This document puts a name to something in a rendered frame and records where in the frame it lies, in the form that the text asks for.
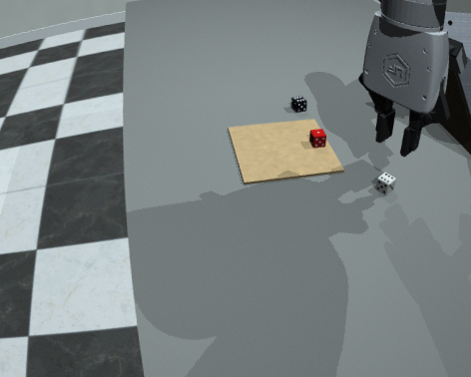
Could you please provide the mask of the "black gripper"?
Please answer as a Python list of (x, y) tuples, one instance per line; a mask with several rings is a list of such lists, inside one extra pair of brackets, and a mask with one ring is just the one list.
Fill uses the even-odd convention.
[(448, 67), (449, 39), (444, 25), (416, 27), (375, 12), (358, 80), (375, 105), (378, 143), (392, 136), (393, 102), (410, 110), (400, 150), (403, 157), (418, 148), (421, 128), (450, 119), (445, 97)]

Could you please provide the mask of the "red die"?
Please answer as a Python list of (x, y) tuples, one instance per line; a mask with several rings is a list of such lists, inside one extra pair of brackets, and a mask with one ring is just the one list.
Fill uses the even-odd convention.
[(326, 134), (323, 129), (310, 130), (309, 141), (313, 148), (321, 148), (326, 145)]

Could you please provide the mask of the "white die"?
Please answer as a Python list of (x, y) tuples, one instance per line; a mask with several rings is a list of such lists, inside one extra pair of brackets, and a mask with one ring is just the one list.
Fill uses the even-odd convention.
[(388, 195), (394, 190), (396, 178), (384, 173), (377, 179), (376, 189), (385, 195)]

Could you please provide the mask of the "tan mottled mat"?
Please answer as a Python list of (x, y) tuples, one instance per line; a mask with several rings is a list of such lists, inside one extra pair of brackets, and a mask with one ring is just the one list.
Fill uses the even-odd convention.
[(313, 148), (315, 120), (230, 127), (229, 133), (244, 185), (344, 173), (326, 140)]

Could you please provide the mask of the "black die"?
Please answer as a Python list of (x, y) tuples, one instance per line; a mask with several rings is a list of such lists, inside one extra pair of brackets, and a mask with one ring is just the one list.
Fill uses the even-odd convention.
[(291, 98), (291, 107), (297, 112), (306, 111), (307, 100), (302, 96)]

